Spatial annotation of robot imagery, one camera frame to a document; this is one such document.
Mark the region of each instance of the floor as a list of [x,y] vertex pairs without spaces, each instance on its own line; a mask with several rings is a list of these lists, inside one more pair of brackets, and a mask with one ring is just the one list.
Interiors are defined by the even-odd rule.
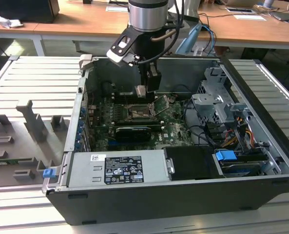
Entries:
[[[93,54],[104,55],[111,42],[82,42],[81,50]],[[0,46],[5,50],[7,55],[36,56],[34,44],[28,39],[0,39]],[[65,40],[45,40],[47,56],[80,56],[76,52],[75,45],[72,41]],[[226,54],[232,59],[239,59],[243,48],[230,48]],[[5,55],[1,55],[0,50],[0,69],[6,62]],[[270,50],[262,63],[270,72],[289,89],[289,50]]]

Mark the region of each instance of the blue latch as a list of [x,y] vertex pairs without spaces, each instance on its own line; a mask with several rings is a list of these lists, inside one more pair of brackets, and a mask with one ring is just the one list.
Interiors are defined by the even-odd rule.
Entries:
[[45,169],[43,171],[42,177],[44,178],[55,178],[56,177],[56,169]]
[[237,160],[237,157],[232,150],[220,150],[218,153],[216,153],[216,157],[218,161]]

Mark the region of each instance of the computer case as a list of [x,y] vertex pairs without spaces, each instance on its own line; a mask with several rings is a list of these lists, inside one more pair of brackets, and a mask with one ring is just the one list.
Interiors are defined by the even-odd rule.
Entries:
[[0,0],[0,16],[10,20],[52,23],[58,12],[58,0]]

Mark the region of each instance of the warning symbols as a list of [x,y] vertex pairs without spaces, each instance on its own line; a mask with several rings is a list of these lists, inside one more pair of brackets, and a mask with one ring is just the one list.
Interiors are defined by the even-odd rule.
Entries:
[[107,169],[105,170],[105,174],[108,176],[113,175],[113,169]]
[[141,156],[106,157],[105,184],[144,182]]
[[122,168],[114,169],[114,174],[115,174],[115,175],[122,175],[122,174],[123,174]]

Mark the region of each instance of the table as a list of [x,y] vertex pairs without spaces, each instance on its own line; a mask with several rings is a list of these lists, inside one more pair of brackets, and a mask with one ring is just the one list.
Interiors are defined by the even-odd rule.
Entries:
[[[0,82],[4,84],[4,81],[7,81],[9,83],[9,81],[16,79],[16,75],[20,75],[20,79],[24,79],[26,85],[30,86],[27,83],[35,83],[35,81],[39,85],[37,74],[42,75],[41,79],[45,80],[43,82],[62,80],[64,84],[64,82],[76,81],[78,75],[75,71],[72,69],[63,71],[61,67],[74,66],[75,68],[78,59],[76,57],[20,57],[16,64],[12,64],[11,61],[7,62],[0,71]],[[48,72],[41,72],[39,69],[37,71],[31,70],[40,66],[44,70],[54,68],[57,72],[46,74]],[[61,214],[43,194],[41,186],[7,187],[0,190],[0,234],[289,233],[289,193],[281,194],[258,210],[253,211],[70,226],[66,224]]]
[[[288,3],[275,1],[282,11]],[[45,55],[43,40],[115,41],[126,28],[128,14],[106,12],[107,4],[82,4],[80,0],[59,0],[60,12],[52,24],[25,23],[22,28],[6,29],[0,26],[0,38],[31,39],[37,54]],[[230,14],[217,5],[202,5],[199,13],[209,16]],[[267,21],[239,20],[234,16],[210,18],[210,26],[217,34],[218,46],[289,49],[289,24],[270,16]],[[199,40],[208,40],[201,32]]]

